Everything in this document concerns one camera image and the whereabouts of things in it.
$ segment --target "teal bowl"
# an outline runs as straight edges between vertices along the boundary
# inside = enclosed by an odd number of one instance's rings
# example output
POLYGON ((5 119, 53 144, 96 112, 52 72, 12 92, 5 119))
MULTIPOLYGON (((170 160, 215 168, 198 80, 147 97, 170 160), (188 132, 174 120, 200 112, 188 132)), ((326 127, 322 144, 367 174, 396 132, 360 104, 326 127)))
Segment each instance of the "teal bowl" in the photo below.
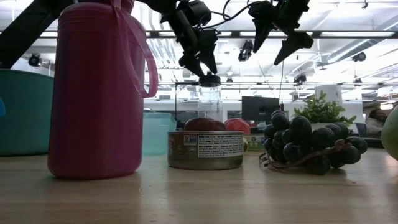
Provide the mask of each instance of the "teal bowl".
POLYGON ((0 156, 48 152, 53 83, 46 75, 0 69, 0 156))

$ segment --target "tin can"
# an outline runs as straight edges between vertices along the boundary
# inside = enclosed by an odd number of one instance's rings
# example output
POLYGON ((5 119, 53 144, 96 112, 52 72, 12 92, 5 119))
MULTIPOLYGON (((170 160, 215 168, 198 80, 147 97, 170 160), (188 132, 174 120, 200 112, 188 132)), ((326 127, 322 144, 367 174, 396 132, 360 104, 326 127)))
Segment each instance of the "tin can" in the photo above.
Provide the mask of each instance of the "tin can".
POLYGON ((225 170, 241 167, 243 133, 239 131, 170 131, 170 167, 225 170))

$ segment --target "wooden table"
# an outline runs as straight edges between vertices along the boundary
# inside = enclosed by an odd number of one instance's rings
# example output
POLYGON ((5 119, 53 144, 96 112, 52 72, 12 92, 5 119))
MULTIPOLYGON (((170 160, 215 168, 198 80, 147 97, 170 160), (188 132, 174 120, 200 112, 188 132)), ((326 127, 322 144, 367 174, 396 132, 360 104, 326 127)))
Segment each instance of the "wooden table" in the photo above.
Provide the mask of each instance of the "wooden table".
POLYGON ((54 179, 46 157, 0 158, 0 223, 398 223, 398 162, 369 150, 326 176, 242 168, 189 171, 145 157, 129 177, 54 179))

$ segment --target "turquoise container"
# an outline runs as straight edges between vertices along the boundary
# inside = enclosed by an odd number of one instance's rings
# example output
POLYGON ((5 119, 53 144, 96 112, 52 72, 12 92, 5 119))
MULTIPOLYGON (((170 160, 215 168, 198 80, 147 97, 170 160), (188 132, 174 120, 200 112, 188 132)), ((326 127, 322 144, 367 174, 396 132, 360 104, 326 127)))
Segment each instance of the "turquoise container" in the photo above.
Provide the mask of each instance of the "turquoise container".
POLYGON ((52 77, 0 69, 0 156, 47 153, 52 90, 52 77))
POLYGON ((175 131, 177 122, 170 113, 144 113, 142 132, 143 155, 164 155, 167 153, 168 132, 175 131))

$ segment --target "light blue box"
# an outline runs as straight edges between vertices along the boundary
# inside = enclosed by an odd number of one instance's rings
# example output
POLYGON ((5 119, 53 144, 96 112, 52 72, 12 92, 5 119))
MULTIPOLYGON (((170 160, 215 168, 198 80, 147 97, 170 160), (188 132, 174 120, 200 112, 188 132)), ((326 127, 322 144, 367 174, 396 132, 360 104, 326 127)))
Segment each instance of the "light blue box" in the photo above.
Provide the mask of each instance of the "light blue box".
POLYGON ((142 132, 143 155, 164 155, 168 148, 168 131, 175 131, 177 122, 170 113, 144 113, 142 132))

